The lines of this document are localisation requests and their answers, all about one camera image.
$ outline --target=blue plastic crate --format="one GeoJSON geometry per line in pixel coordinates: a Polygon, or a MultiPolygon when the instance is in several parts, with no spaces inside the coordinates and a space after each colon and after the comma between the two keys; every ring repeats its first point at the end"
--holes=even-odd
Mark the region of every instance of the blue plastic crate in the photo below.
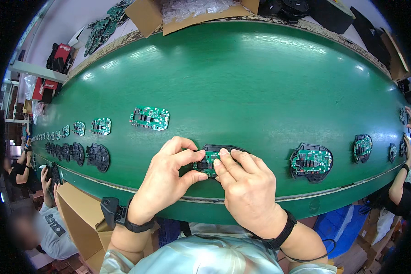
{"type": "MultiPolygon", "coordinates": [[[[367,218],[367,214],[359,215],[360,207],[361,205],[348,205],[318,216],[314,230],[318,233],[322,240],[329,238],[335,239],[337,238],[343,223],[346,221],[348,211],[350,208],[353,209],[351,221],[345,225],[342,235],[338,238],[336,248],[328,256],[329,259],[347,252],[361,231],[361,228],[367,218]]],[[[324,245],[327,252],[334,248],[334,243],[332,241],[325,241],[324,245]]]]}
{"type": "Polygon", "coordinates": [[[160,225],[158,231],[158,243],[160,247],[178,239],[181,233],[180,221],[158,217],[157,222],[160,225]]]}

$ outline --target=workbench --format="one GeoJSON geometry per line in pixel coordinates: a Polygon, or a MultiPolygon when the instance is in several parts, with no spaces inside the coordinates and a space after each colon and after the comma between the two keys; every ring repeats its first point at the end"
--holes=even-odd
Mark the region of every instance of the workbench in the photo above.
{"type": "MultiPolygon", "coordinates": [[[[92,63],[64,85],[34,126],[34,134],[88,127],[109,117],[109,135],[70,136],[54,144],[93,142],[110,153],[106,173],[86,162],[58,161],[35,142],[39,165],[55,161],[62,178],[98,197],[126,204],[140,187],[151,158],[175,135],[235,145],[260,157],[277,179],[276,201],[297,218],[335,210],[389,183],[405,161],[388,161],[406,128],[399,108],[406,101],[389,77],[349,48],[295,28],[230,21],[192,26],[129,43],[92,63]],[[163,131],[131,126],[136,105],[170,112],[163,131]],[[373,151],[365,164],[353,161],[353,141],[368,134],[373,151]],[[295,180],[289,158],[300,143],[323,145],[334,165],[318,184],[295,180]]],[[[224,190],[209,179],[158,214],[172,219],[234,224],[224,190]]]]}

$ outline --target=fingernail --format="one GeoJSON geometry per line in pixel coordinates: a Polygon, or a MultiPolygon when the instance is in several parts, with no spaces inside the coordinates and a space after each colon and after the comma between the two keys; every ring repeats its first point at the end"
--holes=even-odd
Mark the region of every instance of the fingernail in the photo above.
{"type": "Polygon", "coordinates": [[[229,154],[229,152],[228,152],[228,150],[226,150],[225,148],[222,148],[222,149],[219,151],[219,154],[220,154],[220,155],[226,155],[226,154],[229,154]]]}

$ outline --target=cable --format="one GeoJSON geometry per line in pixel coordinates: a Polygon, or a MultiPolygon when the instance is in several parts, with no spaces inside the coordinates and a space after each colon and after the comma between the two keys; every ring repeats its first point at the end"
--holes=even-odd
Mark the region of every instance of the cable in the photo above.
{"type": "Polygon", "coordinates": [[[294,260],[294,261],[296,261],[296,262],[298,262],[298,263],[309,263],[309,262],[312,262],[312,261],[315,261],[315,260],[322,259],[322,258],[328,256],[329,254],[331,254],[331,253],[335,250],[335,248],[336,248],[336,246],[337,246],[337,242],[336,242],[334,239],[325,239],[325,240],[323,240],[323,242],[324,242],[324,241],[332,241],[332,242],[334,243],[334,248],[333,248],[332,250],[330,250],[328,253],[326,253],[326,255],[323,255],[323,256],[321,256],[321,257],[318,257],[318,258],[312,259],[312,260],[299,260],[299,259],[294,259],[294,258],[286,255],[285,252],[283,252],[283,249],[280,249],[280,250],[283,252],[283,254],[284,254],[286,257],[288,257],[288,258],[291,259],[291,260],[294,260]]]}

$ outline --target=white t-shirt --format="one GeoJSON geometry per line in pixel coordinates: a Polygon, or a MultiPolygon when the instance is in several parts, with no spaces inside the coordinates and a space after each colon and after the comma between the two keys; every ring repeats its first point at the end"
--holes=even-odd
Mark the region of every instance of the white t-shirt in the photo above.
{"type": "Polygon", "coordinates": [[[65,260],[78,253],[56,206],[49,208],[43,203],[34,225],[42,238],[42,249],[53,259],[65,260]]]}

